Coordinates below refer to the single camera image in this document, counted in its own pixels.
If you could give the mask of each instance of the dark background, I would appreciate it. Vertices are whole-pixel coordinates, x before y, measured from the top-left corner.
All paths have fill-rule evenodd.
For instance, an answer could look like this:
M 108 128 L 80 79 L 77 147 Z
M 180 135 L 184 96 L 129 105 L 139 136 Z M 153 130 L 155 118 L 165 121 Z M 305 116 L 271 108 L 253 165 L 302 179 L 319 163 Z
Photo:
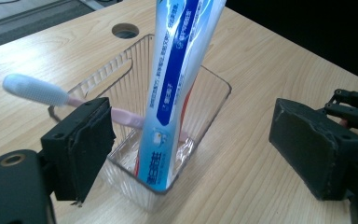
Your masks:
M 358 76 L 358 0 L 227 0 L 226 6 Z

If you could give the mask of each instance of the toothpaste tube label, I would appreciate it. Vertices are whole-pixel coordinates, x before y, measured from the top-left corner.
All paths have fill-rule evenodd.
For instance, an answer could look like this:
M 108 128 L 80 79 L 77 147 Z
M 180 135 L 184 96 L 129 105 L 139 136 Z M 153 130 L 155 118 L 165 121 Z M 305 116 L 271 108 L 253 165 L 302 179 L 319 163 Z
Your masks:
M 137 164 L 138 178 L 152 189 L 165 190 L 172 182 L 185 98 L 224 4 L 157 1 L 153 70 Z M 218 8 L 214 16 L 213 8 Z

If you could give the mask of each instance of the wooden table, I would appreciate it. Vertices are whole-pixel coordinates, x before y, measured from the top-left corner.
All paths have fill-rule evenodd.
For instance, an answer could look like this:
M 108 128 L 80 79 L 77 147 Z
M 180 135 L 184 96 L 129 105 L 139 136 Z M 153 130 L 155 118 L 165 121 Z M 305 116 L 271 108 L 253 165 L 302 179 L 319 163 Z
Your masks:
M 142 36 L 154 33 L 155 1 L 126 0 L 0 47 L 0 155 L 41 149 L 54 126 L 47 107 L 3 91 L 18 72 L 70 90 Z M 135 24 L 132 39 L 112 35 Z M 59 223 L 350 223 L 349 203 L 318 202 L 268 140 L 278 97 L 320 108 L 358 77 L 225 8 L 203 65 L 232 86 L 162 209 L 149 214 L 97 178 L 83 204 L 53 199 Z

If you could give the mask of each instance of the pink toothbrush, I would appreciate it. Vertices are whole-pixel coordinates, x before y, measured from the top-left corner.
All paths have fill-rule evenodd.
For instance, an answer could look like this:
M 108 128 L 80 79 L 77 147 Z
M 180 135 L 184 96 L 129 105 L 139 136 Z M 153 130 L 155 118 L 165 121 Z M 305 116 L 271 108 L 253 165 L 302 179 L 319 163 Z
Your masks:
M 58 86 L 21 74 L 6 76 L 3 81 L 3 88 L 16 96 L 45 105 L 78 107 L 85 103 L 84 100 L 71 97 Z M 145 118 L 130 111 L 112 107 L 111 115 L 112 121 L 117 124 L 135 129 L 142 129 L 144 126 Z M 184 142 L 188 135 L 186 132 L 181 132 L 179 138 L 180 141 Z

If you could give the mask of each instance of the toothbrush handle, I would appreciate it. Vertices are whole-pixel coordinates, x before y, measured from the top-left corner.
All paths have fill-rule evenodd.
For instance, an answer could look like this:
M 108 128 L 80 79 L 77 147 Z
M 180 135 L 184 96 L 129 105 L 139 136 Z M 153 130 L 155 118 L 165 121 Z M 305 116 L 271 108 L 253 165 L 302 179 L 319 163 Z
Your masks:
M 130 111 L 112 107 L 112 121 L 135 129 L 142 129 L 144 118 Z
M 85 103 L 84 100 L 80 100 L 78 98 L 75 97 L 69 97 L 68 101 L 66 102 L 68 105 L 71 105 L 73 107 L 80 107 L 81 105 L 83 105 Z

